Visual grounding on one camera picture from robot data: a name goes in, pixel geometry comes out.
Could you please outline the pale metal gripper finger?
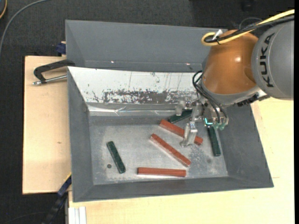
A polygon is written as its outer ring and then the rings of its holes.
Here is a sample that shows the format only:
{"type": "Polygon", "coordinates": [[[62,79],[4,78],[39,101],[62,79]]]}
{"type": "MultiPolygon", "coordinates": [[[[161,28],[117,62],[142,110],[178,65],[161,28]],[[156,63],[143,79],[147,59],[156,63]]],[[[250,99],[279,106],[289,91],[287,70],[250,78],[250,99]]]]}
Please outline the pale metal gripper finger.
{"type": "Polygon", "coordinates": [[[180,142],[181,147],[187,147],[194,144],[198,130],[195,122],[188,122],[185,126],[183,140],[180,142]]]}
{"type": "Polygon", "coordinates": [[[188,102],[184,100],[180,100],[175,108],[176,116],[181,116],[182,113],[186,111],[189,111],[188,102]]]}

